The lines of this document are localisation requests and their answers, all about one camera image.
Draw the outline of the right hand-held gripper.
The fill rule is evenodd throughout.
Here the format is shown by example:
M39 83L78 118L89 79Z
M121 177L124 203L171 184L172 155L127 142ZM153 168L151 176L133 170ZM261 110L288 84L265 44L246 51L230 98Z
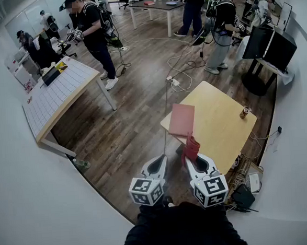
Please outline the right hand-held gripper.
M185 165L190 174L190 185L193 188L193 195L204 208L216 206L225 202L229 187L225 175L221 174L214 161L199 153L197 156L198 173L195 164L185 159Z

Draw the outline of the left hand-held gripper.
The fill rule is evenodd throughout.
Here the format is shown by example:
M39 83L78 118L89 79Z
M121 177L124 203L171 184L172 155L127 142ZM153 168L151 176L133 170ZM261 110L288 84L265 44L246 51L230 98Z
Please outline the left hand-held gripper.
M164 177L167 166L167 156L152 158L142 167L144 177L133 177L128 189L133 202L138 205L154 206L163 196Z

